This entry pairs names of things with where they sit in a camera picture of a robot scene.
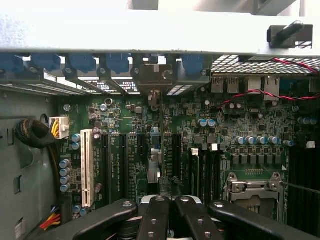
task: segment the blue retention clip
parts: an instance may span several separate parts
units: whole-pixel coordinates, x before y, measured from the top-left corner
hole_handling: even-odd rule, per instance
[[[129,72],[130,63],[128,53],[107,53],[106,66],[116,74]]]
[[[31,62],[47,71],[59,70],[61,59],[54,53],[31,53]]]
[[[0,69],[10,73],[23,72],[24,60],[14,53],[0,53]]]
[[[69,59],[71,66],[84,74],[97,69],[97,62],[89,53],[69,53]]]
[[[204,56],[202,55],[183,55],[182,65],[187,75],[200,74],[203,70]]]

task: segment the green circuit board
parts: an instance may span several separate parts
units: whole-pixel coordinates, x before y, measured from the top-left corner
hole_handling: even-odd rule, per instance
[[[222,197],[222,189],[231,172],[242,181],[268,180],[278,172],[286,181],[289,147],[283,143],[294,141],[299,134],[315,132],[316,125],[301,125],[298,118],[316,117],[313,110],[318,109],[317,104],[300,104],[299,111],[294,112],[294,103],[283,100],[272,103],[264,101],[261,95],[252,95],[235,99],[232,102],[235,107],[226,105],[220,108],[231,96],[193,92],[183,97],[163,97],[161,111],[152,110],[148,99],[142,96],[112,96],[112,103],[106,111],[100,109],[107,98],[105,96],[60,98],[59,114],[69,117],[70,137],[83,129],[101,129],[101,139],[93,141],[93,158],[94,185],[102,184],[102,189],[95,193],[91,209],[122,198],[139,202],[153,193],[157,186],[148,184],[147,170],[151,148],[155,145],[162,151],[161,175],[178,176],[185,195],[195,194],[195,176],[188,174],[192,170],[190,149],[209,152],[211,144],[219,146],[219,164],[210,165],[212,181],[218,179],[218,185],[207,193],[211,198]],[[70,105],[71,110],[66,112],[64,105]],[[89,120],[90,114],[96,115],[94,121]],[[214,120],[215,124],[202,127],[199,125],[201,119]],[[159,129],[159,143],[153,142],[153,128]],[[239,145],[236,143],[238,136],[255,139],[274,136],[277,144]],[[81,156],[80,150],[72,149],[72,144],[71,138],[62,141],[60,157],[71,161],[68,194],[72,195],[72,203],[76,205],[81,203]],[[206,187],[205,168],[210,160],[205,162],[203,169],[198,171],[203,171],[203,188]]]

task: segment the metal chassis wall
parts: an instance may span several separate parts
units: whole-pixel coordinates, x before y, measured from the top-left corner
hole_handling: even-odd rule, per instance
[[[267,30],[313,25],[312,49],[270,49]],[[320,57],[316,17],[91,8],[0,9],[0,52],[177,53]]]
[[[47,150],[29,148],[13,136],[20,120],[42,114],[54,115],[50,98],[0,90],[0,239],[23,239],[16,238],[17,222],[23,218],[20,227],[30,232],[56,200]]]

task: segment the motherboard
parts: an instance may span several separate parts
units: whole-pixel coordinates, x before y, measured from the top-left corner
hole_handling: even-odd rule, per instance
[[[286,222],[288,189],[280,182],[288,181],[290,148],[316,132],[319,104],[233,96],[202,87],[161,96],[159,107],[141,95],[60,97],[59,115],[70,126],[60,182],[73,218],[119,199],[139,203],[167,177],[205,205],[224,199]]]

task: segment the white pci slot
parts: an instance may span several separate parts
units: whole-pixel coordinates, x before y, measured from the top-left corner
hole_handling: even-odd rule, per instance
[[[81,193],[82,207],[90,208],[94,203],[94,154],[91,129],[80,131],[81,134]]]

